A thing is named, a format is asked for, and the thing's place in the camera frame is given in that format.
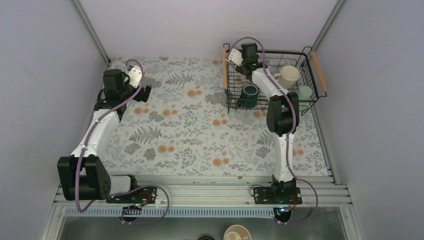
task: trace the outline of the white mug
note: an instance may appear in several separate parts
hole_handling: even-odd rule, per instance
[[[292,88],[301,78],[301,73],[294,66],[283,66],[279,73],[272,75],[286,89]]]

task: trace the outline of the wire basket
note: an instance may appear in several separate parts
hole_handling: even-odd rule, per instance
[[[230,50],[230,44],[225,43],[223,45],[222,55],[223,58],[226,58],[226,54]],[[319,75],[319,80],[321,82],[321,89],[323,94],[319,94],[317,89],[317,84],[315,83],[315,78],[312,73],[312,68],[308,60],[308,55],[305,53],[305,50],[310,49],[313,61],[315,63],[316,71]],[[296,82],[296,84],[289,88],[289,92],[296,92],[299,90],[301,86],[308,86],[312,89],[312,95],[308,100],[299,100],[299,106],[301,106],[300,112],[303,116],[311,107],[318,101],[318,99],[322,97],[327,97],[327,87],[324,82],[324,78],[322,77],[321,68],[316,59],[315,52],[312,50],[312,47],[306,46],[303,48],[302,52],[295,51],[280,51],[280,50],[265,50],[265,59],[263,58],[262,50],[258,50],[259,54],[259,62],[265,61],[265,64],[268,67],[270,73],[276,74],[280,72],[280,69],[283,66],[293,66],[297,68],[300,72],[300,79]],[[230,109],[234,110],[261,110],[266,111],[268,109],[268,99],[265,97],[264,93],[259,89],[259,96],[257,98],[256,106],[253,108],[245,108],[239,104],[240,100],[244,100],[241,98],[242,88],[246,85],[255,85],[250,80],[247,80],[244,75],[238,73],[236,71],[236,65],[234,63],[230,63],[223,59],[224,66],[226,71],[223,71],[224,74],[224,90],[226,94],[226,102],[228,113]]]

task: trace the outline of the white wall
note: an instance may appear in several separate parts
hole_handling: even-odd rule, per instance
[[[105,63],[70,0],[0,2],[1,239],[37,239]]]
[[[348,0],[318,48],[318,111],[368,240],[424,236],[424,1]]]
[[[221,58],[245,36],[267,49],[311,46],[337,0],[80,0],[110,57]]]

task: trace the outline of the floral tablecloth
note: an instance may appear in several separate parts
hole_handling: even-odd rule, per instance
[[[126,71],[128,58],[112,69]],[[266,112],[227,113],[222,62],[206,58],[137,57],[152,86],[148,102],[131,101],[103,159],[111,174],[270,176],[274,142]],[[312,114],[300,118],[293,145],[299,176],[324,176]]]

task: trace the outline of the dark green mug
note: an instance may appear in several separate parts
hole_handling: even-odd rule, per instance
[[[258,102],[259,90],[255,85],[246,85],[241,89],[241,95],[238,100],[238,106],[252,109]]]

